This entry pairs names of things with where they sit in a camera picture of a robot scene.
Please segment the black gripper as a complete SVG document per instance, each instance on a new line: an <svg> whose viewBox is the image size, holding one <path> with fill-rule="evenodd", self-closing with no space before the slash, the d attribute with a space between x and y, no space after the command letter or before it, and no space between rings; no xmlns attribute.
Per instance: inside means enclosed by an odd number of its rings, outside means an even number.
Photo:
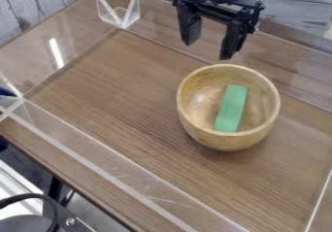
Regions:
<svg viewBox="0 0 332 232"><path fill-rule="evenodd" d="M191 46L202 36L202 16L227 24L220 47L220 60L228 60L242 49L248 32L258 31L264 4L259 0L174 0L178 10L180 36Z"/></svg>

